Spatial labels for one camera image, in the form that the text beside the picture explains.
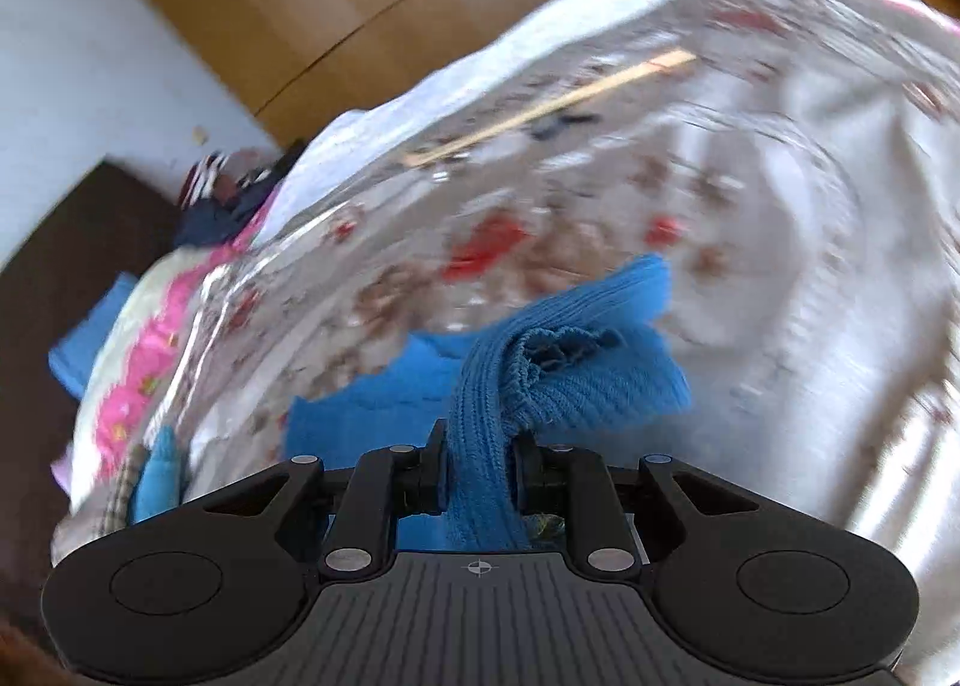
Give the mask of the blue knit sweater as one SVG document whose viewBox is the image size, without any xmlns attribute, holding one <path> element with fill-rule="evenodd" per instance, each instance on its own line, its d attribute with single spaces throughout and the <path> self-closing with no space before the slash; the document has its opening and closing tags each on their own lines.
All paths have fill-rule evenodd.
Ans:
<svg viewBox="0 0 960 686">
<path fill-rule="evenodd" d="M 415 332 L 384 371 L 324 399 L 297 399 L 286 457 L 350 468 L 371 450 L 427 442 L 446 424 L 448 509 L 400 528 L 400 548 L 529 548 L 514 509 L 508 447 L 638 429 L 690 405 L 690 390 L 654 323 L 670 299 L 669 266 L 643 255 L 473 333 Z"/>
</svg>

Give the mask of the dark navy clothes pile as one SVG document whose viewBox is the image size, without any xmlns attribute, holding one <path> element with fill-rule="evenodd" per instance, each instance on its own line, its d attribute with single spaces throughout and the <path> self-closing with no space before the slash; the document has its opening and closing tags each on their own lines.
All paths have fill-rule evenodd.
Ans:
<svg viewBox="0 0 960 686">
<path fill-rule="evenodd" d="M 187 172 L 172 247 L 212 247 L 231 242 L 251 223 L 278 184 L 306 151 L 298 138 L 283 153 L 243 148 L 215 151 Z"/>
</svg>

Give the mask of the light blue small garment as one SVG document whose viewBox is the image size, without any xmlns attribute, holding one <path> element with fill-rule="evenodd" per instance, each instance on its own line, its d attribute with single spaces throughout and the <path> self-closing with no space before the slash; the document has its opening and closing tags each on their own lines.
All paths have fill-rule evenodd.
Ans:
<svg viewBox="0 0 960 686">
<path fill-rule="evenodd" d="M 153 519 L 181 504 L 182 465 L 176 432 L 172 427 L 161 427 L 128 504 L 130 525 Z"/>
</svg>

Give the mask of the pink floral quilt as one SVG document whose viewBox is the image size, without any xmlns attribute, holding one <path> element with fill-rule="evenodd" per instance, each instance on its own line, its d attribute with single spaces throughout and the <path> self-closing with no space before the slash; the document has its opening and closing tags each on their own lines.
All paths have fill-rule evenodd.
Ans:
<svg viewBox="0 0 960 686">
<path fill-rule="evenodd" d="M 119 468 L 156 388 L 178 359 L 197 287 L 210 271 L 251 247 L 267 215 L 267 208 L 257 209 L 233 241 L 176 248 L 140 276 L 99 349 L 76 411 L 68 486 L 71 509 L 78 509 L 94 486 Z"/>
</svg>

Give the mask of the dark blue object on bed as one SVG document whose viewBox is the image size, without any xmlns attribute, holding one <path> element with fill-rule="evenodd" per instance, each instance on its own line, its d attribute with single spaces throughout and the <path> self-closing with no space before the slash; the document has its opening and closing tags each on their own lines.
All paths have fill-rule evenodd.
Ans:
<svg viewBox="0 0 960 686">
<path fill-rule="evenodd" d="M 537 142 L 546 142 L 562 135 L 563 131 L 575 125 L 597 124 L 601 116 L 596 112 L 578 112 L 577 110 L 558 110 L 532 120 L 527 133 Z"/>
</svg>

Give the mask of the dark brown headboard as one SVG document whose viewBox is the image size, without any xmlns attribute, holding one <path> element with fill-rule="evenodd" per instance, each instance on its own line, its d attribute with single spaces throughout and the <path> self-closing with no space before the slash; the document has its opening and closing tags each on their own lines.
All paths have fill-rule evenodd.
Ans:
<svg viewBox="0 0 960 686">
<path fill-rule="evenodd" d="M 47 353 L 122 271 L 142 275 L 169 250 L 179 211 L 104 159 L 60 200 L 2 268 L 2 618 L 49 645 L 41 588 L 68 499 L 50 464 L 73 434 L 76 402 Z"/>
</svg>

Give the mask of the floral beige bedspread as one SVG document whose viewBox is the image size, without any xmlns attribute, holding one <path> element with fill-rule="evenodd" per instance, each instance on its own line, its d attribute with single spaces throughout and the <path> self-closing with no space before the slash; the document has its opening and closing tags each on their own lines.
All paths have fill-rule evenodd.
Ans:
<svg viewBox="0 0 960 686">
<path fill-rule="evenodd" d="M 400 163 L 669 50 L 697 60 Z M 556 0 L 327 127 L 190 301 L 116 473 L 52 540 L 43 617 L 107 684 L 952 684 L 958 26 L 918 0 Z M 638 572 L 400 548 L 324 574 L 325 468 L 286 416 L 631 260 L 690 405 L 601 455 Z M 128 504 L 161 427 L 181 504 Z"/>
</svg>

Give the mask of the wooden stick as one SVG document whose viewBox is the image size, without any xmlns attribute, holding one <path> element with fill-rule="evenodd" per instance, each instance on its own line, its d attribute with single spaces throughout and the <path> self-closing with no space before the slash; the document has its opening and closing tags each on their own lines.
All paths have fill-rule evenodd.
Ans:
<svg viewBox="0 0 960 686">
<path fill-rule="evenodd" d="M 409 169 L 427 167 L 430 164 L 443 161 L 443 159 L 449 158 L 449 156 L 454 156 L 454 154 L 460 153 L 460 151 L 466 151 L 466 149 L 472 148 L 472 146 L 480 145 L 480 143 L 486 142 L 490 140 L 490 138 L 498 137 L 498 135 L 506 133 L 506 131 L 524 127 L 524 125 L 542 119 L 542 117 L 555 114 L 555 112 L 560 112 L 560 110 L 568 109 L 568 107 L 571 106 L 578 106 L 578 104 L 590 101 L 590 99 L 597 98 L 597 96 L 601 96 L 601 94 L 619 89 L 622 86 L 630 85 L 630 83 L 635 83 L 635 81 L 646 80 L 649 76 L 661 75 L 661 73 L 674 71 L 675 68 L 693 64 L 695 60 L 697 60 L 697 56 L 693 52 L 688 52 L 688 50 L 669 50 L 669 52 L 664 52 L 661 53 L 661 55 L 652 57 L 652 59 L 644 60 L 644 62 L 640 64 L 617 70 L 615 73 L 612 73 L 612 75 L 602 76 L 599 80 L 590 81 L 589 85 L 572 89 L 562 94 L 562 96 L 556 96 L 556 98 L 548 99 L 548 101 L 542 101 L 542 103 L 526 107 L 526 109 L 521 110 L 521 112 L 511 115 L 511 117 L 506 117 L 506 119 L 500 120 L 500 122 L 496 122 L 496 124 L 491 124 L 488 127 L 482 128 L 482 130 L 472 131 L 472 133 L 464 135 L 464 137 L 454 138 L 454 140 L 430 149 L 430 151 L 405 154 L 404 158 L 400 159 L 400 163 Z"/>
</svg>

